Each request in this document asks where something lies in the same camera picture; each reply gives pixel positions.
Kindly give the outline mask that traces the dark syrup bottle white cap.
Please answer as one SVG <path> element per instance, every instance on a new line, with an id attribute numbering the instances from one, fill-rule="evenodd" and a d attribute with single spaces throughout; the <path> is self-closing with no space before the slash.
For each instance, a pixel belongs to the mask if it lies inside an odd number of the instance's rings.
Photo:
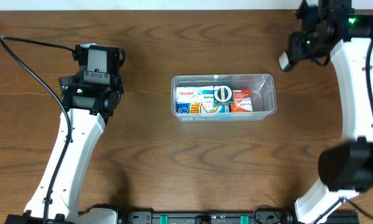
<path id="1" fill-rule="evenodd" d="M 284 71 L 284 72 L 289 72 L 294 66 L 295 66 L 295 62 L 292 61 L 290 58 L 289 58 L 289 55 L 287 54 L 287 52 L 283 52 L 279 58 L 278 58 L 278 63 L 279 63 L 279 66 L 280 68 Z"/>

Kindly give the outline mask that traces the red Panadol ActiFast box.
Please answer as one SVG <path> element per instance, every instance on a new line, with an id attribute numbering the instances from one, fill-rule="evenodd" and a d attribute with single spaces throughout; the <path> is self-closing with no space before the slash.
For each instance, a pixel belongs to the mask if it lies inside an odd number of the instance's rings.
<path id="1" fill-rule="evenodd" d="M 234 102 L 230 106 L 232 113 L 252 112 L 251 91 L 249 89 L 233 90 Z"/>

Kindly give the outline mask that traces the green Zam-Buk box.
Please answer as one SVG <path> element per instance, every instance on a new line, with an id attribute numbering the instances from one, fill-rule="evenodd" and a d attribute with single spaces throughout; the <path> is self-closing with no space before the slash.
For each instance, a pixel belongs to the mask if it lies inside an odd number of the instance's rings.
<path id="1" fill-rule="evenodd" d="M 230 86 L 214 86 L 214 103 L 216 105 L 229 105 L 233 102 L 234 94 Z"/>

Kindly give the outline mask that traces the white blue Panadol box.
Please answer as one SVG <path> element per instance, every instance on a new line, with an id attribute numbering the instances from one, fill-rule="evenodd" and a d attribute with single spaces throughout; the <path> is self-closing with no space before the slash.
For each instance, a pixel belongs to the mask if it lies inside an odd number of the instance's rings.
<path id="1" fill-rule="evenodd" d="M 213 86 L 188 86 L 176 88 L 177 103 L 213 103 Z"/>

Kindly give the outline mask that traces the blue Kool Fever box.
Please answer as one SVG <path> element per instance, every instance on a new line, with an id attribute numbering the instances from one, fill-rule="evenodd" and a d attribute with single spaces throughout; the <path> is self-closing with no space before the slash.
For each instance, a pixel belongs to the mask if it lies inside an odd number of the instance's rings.
<path id="1" fill-rule="evenodd" d="M 176 112 L 185 114 L 214 114 L 214 113 L 229 113 L 230 106 L 216 104 L 214 101 L 176 101 Z"/>

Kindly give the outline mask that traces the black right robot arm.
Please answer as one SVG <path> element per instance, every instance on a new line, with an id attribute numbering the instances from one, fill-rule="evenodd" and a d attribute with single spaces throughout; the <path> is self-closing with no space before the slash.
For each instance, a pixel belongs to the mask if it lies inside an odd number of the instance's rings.
<path id="1" fill-rule="evenodd" d="M 301 30 L 289 36 L 280 67 L 324 57 L 341 97 L 341 143 L 321 153 L 318 180 L 295 202 L 298 222 L 325 223 L 343 203 L 373 188 L 373 15 L 311 7 L 296 17 Z"/>

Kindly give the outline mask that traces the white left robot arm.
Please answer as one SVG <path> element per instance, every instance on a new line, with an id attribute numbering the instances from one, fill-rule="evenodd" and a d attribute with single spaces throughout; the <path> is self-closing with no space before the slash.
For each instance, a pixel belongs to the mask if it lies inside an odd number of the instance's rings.
<path id="1" fill-rule="evenodd" d="M 65 146 L 67 121 L 70 118 L 72 137 L 64 154 L 58 174 L 51 190 L 49 184 Z M 119 223 L 118 209 L 111 205 L 99 204 L 79 214 L 80 193 L 93 149 L 102 135 L 106 123 L 100 114 L 91 114 L 84 108 L 72 108 L 60 115 L 57 140 L 47 168 L 33 197 L 27 203 L 22 215 L 8 215 L 5 223 L 43 223 L 47 192 L 50 199 L 47 223 Z"/>

